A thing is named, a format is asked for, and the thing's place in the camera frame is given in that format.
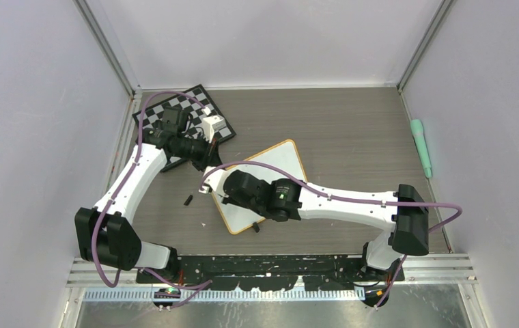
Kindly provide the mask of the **black marker cap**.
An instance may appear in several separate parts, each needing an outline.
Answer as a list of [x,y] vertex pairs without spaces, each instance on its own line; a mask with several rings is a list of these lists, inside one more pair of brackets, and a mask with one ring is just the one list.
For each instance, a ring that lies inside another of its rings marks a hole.
[[187,199],[185,200],[184,205],[188,206],[192,202],[192,200],[193,200],[193,195],[189,195],[187,197]]

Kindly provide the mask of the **yellow framed whiteboard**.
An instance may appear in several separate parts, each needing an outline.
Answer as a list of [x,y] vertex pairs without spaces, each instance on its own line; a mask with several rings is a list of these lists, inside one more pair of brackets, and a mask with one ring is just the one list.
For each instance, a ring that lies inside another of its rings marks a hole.
[[[307,181],[296,144],[291,139],[271,146],[247,158],[247,161],[265,163],[282,169],[299,180]],[[266,182],[284,178],[282,174],[257,165],[232,165],[226,168],[226,170],[231,169],[250,173],[256,178],[265,180]],[[222,203],[223,198],[218,196],[215,192],[212,193],[212,198],[230,234],[239,234],[246,229],[252,228],[254,223],[261,223],[266,220],[251,210]]]

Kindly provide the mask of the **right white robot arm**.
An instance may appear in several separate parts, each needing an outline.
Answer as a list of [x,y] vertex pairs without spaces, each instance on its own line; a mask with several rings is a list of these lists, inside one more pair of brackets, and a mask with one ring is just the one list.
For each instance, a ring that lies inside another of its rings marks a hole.
[[379,279],[402,256],[429,252],[428,208],[409,184],[400,184],[396,191],[365,193],[329,189],[297,178],[268,182],[236,169],[217,192],[223,203],[273,221],[332,219],[380,229],[381,234],[365,245],[359,263],[368,280]]

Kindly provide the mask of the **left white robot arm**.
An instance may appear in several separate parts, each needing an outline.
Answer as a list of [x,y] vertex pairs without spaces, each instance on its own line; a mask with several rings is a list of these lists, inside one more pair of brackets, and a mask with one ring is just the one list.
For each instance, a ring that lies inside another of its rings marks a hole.
[[204,171],[217,166],[219,141],[215,134],[227,126],[225,119],[207,107],[200,122],[203,133],[188,135],[191,115],[178,107],[167,107],[163,117],[142,128],[131,158],[115,184],[92,208],[80,208],[74,222],[81,257],[89,262],[129,271],[148,267],[162,282],[173,282],[180,272],[172,260],[172,247],[142,241],[132,220],[151,182],[171,157],[191,161]]

